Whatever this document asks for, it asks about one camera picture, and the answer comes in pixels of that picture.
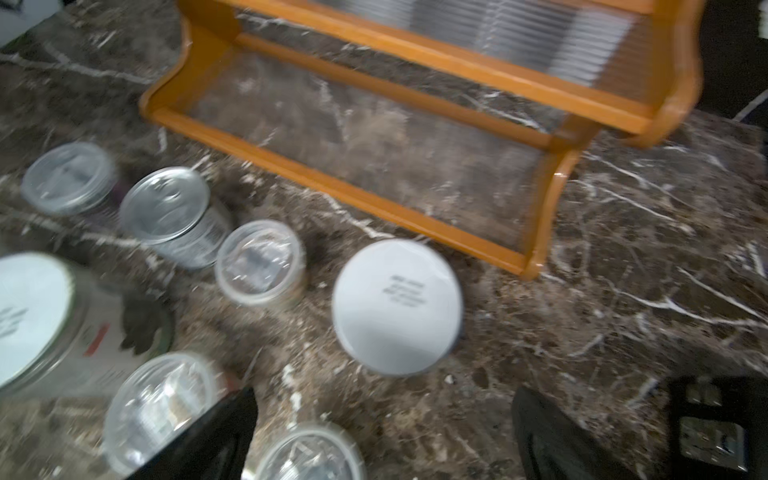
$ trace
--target black object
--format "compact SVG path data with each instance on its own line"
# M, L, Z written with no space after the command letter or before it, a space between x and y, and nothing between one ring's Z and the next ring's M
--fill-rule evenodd
M258 415L253 388L231 393L128 480L240 480Z
M669 439L676 480L768 479L768 380L675 380Z
M528 480L637 480L541 393L520 387L512 421Z

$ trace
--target metal plate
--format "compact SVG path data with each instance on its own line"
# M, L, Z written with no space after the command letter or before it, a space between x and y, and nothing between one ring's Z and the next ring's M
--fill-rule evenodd
M746 472L744 429L736 423L682 417L680 453L699 462Z

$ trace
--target metal can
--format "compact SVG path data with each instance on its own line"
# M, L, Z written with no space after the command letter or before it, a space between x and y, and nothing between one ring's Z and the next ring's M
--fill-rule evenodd
M185 167L170 167L134 185L120 208L122 227L163 258L190 270L216 261L232 231L227 209L205 180Z
M74 142L46 152L27 169L22 196L44 214L78 217L92 227L113 230L129 187L107 152Z
M172 337L138 292L46 253L0 258L0 398L112 396Z

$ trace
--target can lid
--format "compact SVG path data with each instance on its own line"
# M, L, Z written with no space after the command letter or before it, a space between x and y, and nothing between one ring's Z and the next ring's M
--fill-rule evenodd
M333 328L348 354L383 375L413 375L453 347L462 324L462 291L434 250L411 240L383 240L344 266L332 310Z
M225 295L242 305L262 306L290 288L305 266L304 248L290 227L256 220L221 244L214 270Z
M278 440L259 464L255 480L365 480L355 442L332 423L303 423Z
M55 341L74 305L74 277L43 253L0 258L0 387Z
M109 154L94 144L74 142L43 154L22 179L22 196L38 210L74 215L106 197L118 171Z
M104 453L129 475L222 398L213 362L196 353L166 353L140 366L112 399Z
M146 243L162 243L191 230L205 214L210 189L195 170L169 167L144 177L120 205L120 222Z

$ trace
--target orange wooden frame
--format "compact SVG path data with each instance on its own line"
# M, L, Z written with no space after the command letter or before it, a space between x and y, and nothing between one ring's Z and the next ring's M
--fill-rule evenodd
M144 94L141 111L152 121L195 140L531 279L538 275L546 260L562 189L581 152L602 125L632 134L628 142L635 146L650 146L682 121L700 93L696 30L703 0L558 1L589 1L652 16L654 43L650 68L653 83L647 103L571 84L306 0L177 0L184 36L181 57L176 67ZM252 8L308 25L337 38L521 94L565 110L570 115L555 134L542 134L244 34L229 5ZM188 117L184 112L202 95L218 72L236 61L235 54L241 49L275 57L331 80L373 91L543 151L541 183L533 205L525 252L515 252L471 235Z
M601 126L597 122L571 116L555 135L542 134L244 34L231 8L211 0L179 0L178 5L183 15L181 56L176 67L141 98L141 112L145 117L526 279L538 275L548 250L558 198L581 151L599 131ZM215 74L233 61L242 48L547 152L541 164L541 185L533 206L534 220L529 225L526 251L520 253L501 247L188 117L184 112L205 91Z

